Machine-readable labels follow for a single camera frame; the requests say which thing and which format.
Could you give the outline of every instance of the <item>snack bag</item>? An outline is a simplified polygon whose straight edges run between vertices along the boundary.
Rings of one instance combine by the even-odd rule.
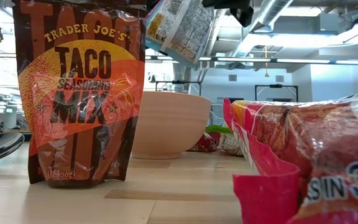
[[[30,183],[125,180],[144,82],[145,1],[13,3]]]
[[[146,45],[196,68],[204,54],[214,7],[200,0],[160,0],[147,16]]]
[[[238,140],[232,134],[222,134],[218,149],[222,149],[232,156],[243,156]]]
[[[220,138],[220,133],[204,133],[200,140],[191,147],[189,152],[214,152],[217,149],[218,140]]]
[[[299,195],[301,206],[291,218],[275,223],[358,223],[358,98],[318,103],[225,103],[225,120],[242,139],[242,149],[261,175],[234,177],[235,191],[252,195],[260,192],[244,183],[267,187],[288,179],[291,172],[277,164],[289,162],[300,169],[300,178],[299,189],[288,185],[287,192]],[[258,143],[251,144],[251,139]],[[272,171],[280,174],[278,180],[271,179]],[[278,197],[282,201],[289,196],[273,190],[260,199]],[[239,198],[247,203],[248,197]],[[278,205],[280,202],[270,204],[273,208]],[[255,210],[265,208],[262,203],[253,206]],[[243,217],[244,223],[255,221],[255,217]]]

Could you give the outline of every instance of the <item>wooden countertop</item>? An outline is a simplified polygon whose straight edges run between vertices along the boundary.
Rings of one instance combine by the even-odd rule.
[[[232,174],[246,160],[219,152],[184,152],[174,160],[131,159],[127,180],[92,189],[30,185],[25,143],[0,160],[0,223],[241,224]]]

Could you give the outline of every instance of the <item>ceramic bowl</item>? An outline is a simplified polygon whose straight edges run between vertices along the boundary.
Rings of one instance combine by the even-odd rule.
[[[132,156],[174,159],[193,147],[209,119],[209,99],[182,93],[143,92]]]

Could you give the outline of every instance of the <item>ceiling duct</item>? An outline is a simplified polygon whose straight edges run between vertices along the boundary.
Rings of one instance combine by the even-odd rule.
[[[271,32],[273,30],[274,22],[280,17],[280,13],[292,2],[293,0],[264,0],[260,10],[254,14],[251,25],[244,29],[244,35],[242,35],[243,39],[231,56],[247,56],[254,47],[252,38],[257,38],[248,34],[250,32]],[[229,65],[229,67],[233,68],[236,64],[238,63]]]
[[[260,6],[260,12],[252,31],[272,32],[274,22],[280,16],[280,12],[288,7],[293,0],[264,0]]]

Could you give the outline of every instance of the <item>taco seasoning mix packet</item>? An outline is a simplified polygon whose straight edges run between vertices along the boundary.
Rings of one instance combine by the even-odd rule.
[[[13,0],[30,183],[125,180],[144,82],[144,0]]]

